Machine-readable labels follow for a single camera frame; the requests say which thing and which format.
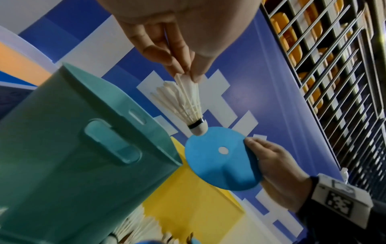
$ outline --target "blue circular disc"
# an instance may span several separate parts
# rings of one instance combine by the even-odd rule
[[[255,187],[262,179],[255,154],[245,146],[245,136],[224,127],[210,127],[191,136],[185,145],[186,160],[198,177],[231,191]]]

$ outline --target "shuttlecock cork base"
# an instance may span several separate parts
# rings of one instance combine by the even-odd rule
[[[174,79],[176,82],[165,81],[163,86],[157,87],[152,97],[182,120],[193,135],[205,134],[208,123],[202,117],[198,84],[186,74],[176,74]]]

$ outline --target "metal rack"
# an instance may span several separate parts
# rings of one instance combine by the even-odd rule
[[[347,0],[337,9],[339,0],[300,1],[267,0],[263,12],[271,23],[277,13],[288,17],[285,27],[278,31],[272,24],[272,31],[339,167],[349,169],[352,185],[386,201],[384,105],[368,6]],[[311,23],[309,16],[306,21],[310,7],[318,10]],[[322,26],[319,36],[313,31],[316,25]],[[297,40],[292,38],[292,45],[285,47],[289,31]],[[301,58],[294,63],[292,55],[299,47]],[[302,79],[300,72],[306,72]]]

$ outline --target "green bin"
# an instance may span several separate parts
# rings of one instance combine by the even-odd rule
[[[0,241],[98,244],[180,165],[136,102],[64,64],[0,121]]]

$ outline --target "hole in disc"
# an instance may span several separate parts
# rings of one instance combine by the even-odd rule
[[[227,155],[229,153],[229,150],[226,147],[219,147],[218,148],[219,153]]]

